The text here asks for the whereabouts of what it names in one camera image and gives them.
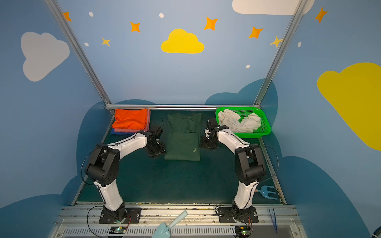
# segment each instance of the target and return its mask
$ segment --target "blue wall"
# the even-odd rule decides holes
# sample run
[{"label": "blue wall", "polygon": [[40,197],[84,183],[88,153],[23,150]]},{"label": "blue wall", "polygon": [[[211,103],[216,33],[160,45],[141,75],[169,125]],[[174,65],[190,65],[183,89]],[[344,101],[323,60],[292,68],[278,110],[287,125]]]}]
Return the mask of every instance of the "blue wall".
[{"label": "blue wall", "polygon": [[110,113],[70,48],[40,81],[23,72],[25,32],[67,42],[43,0],[0,2],[0,237],[47,237],[80,185],[78,164],[98,143]]},{"label": "blue wall", "polygon": [[[282,39],[291,19],[240,14],[232,8],[232,0],[60,0],[59,4],[69,12],[70,25],[114,103],[141,99],[204,104],[217,93],[238,93],[266,76],[277,50],[270,44],[276,36]],[[204,30],[207,17],[218,19],[215,30]],[[140,23],[140,32],[131,32],[130,22]],[[263,28],[258,39],[249,38],[253,27]],[[195,34],[204,51],[163,52],[161,43],[177,28]],[[110,47],[102,44],[102,38],[110,40]]]},{"label": "blue wall", "polygon": [[[328,13],[319,23],[315,17],[322,7]],[[278,147],[283,156],[279,180],[310,238],[366,237],[381,224],[381,151],[362,142],[317,87],[326,71],[362,62],[381,65],[380,12],[380,1],[316,0],[277,70],[276,92],[267,92],[261,104],[275,117],[265,144]],[[353,101],[370,103],[361,101],[361,93],[367,92],[354,94]],[[363,112],[356,107],[353,113]],[[343,234],[346,227],[352,234]]]}]

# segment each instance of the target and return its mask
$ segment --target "pink folded cloth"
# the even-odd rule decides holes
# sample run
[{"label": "pink folded cloth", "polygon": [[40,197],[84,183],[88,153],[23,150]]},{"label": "pink folded cloth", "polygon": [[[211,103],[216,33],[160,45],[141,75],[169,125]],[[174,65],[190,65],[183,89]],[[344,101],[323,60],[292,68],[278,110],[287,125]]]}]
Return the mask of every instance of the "pink folded cloth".
[{"label": "pink folded cloth", "polygon": [[[150,118],[151,118],[151,110],[147,110],[147,126],[146,126],[146,128],[143,129],[143,131],[148,131],[149,130]],[[138,131],[141,131],[141,130],[126,129],[126,128],[115,128],[115,132],[136,133]]]}]

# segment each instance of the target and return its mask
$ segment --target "white cloth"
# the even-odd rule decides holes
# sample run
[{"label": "white cloth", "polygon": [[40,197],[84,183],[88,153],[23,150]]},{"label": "white cloth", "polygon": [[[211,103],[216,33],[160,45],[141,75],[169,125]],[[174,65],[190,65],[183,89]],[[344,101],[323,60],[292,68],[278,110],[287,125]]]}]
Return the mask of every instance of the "white cloth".
[{"label": "white cloth", "polygon": [[261,118],[255,113],[248,115],[241,122],[238,121],[240,118],[240,115],[229,109],[218,113],[219,124],[228,126],[234,133],[253,133],[253,130],[261,126]]}]

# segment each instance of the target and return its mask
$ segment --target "green basket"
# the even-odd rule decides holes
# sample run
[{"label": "green basket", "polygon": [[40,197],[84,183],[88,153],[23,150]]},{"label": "green basket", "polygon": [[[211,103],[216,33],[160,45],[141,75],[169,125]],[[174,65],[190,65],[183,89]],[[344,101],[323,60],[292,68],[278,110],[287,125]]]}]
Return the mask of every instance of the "green basket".
[{"label": "green basket", "polygon": [[255,107],[220,107],[216,110],[216,119],[218,124],[218,113],[224,111],[225,109],[232,110],[240,115],[241,118],[239,119],[239,122],[253,112],[261,118],[261,127],[259,127],[258,130],[253,130],[253,133],[235,133],[239,138],[260,138],[271,133],[270,123],[261,109]]}]

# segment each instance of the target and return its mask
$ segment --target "star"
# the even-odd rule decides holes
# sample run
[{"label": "star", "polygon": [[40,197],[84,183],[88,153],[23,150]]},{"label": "star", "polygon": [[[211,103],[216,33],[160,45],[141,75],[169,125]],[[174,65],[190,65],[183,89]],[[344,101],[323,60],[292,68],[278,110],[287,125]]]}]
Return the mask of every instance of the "star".
[{"label": "star", "polygon": [[136,23],[136,24],[134,24],[132,22],[130,22],[130,23],[131,23],[131,26],[132,26],[131,32],[133,32],[133,31],[140,32],[140,30],[139,30],[140,23]]},{"label": "star", "polygon": [[215,23],[217,22],[218,19],[211,20],[207,18],[207,25],[205,26],[204,30],[206,29],[212,29],[214,30]]},{"label": "star", "polygon": [[279,42],[281,42],[283,39],[278,39],[278,36],[275,37],[275,41],[271,43],[270,45],[275,45],[278,48]]},{"label": "star", "polygon": [[71,19],[69,17],[69,12],[64,13],[64,16],[65,16],[66,20],[71,21]]},{"label": "star", "polygon": [[262,28],[262,29],[257,29],[257,28],[255,28],[255,27],[253,27],[253,32],[251,33],[251,35],[249,36],[249,38],[255,37],[255,38],[258,39],[259,34],[261,33],[262,30],[263,30],[263,28]]},{"label": "star", "polygon": [[315,17],[316,20],[319,20],[319,23],[322,22],[322,19],[324,17],[324,15],[326,15],[328,13],[328,11],[324,11],[323,8],[320,10],[319,14],[317,15],[317,17]]},{"label": "star", "polygon": [[103,39],[103,37],[102,37],[102,40],[103,40],[102,45],[108,45],[110,47],[110,45],[109,45],[110,40],[105,40],[105,39]]}]

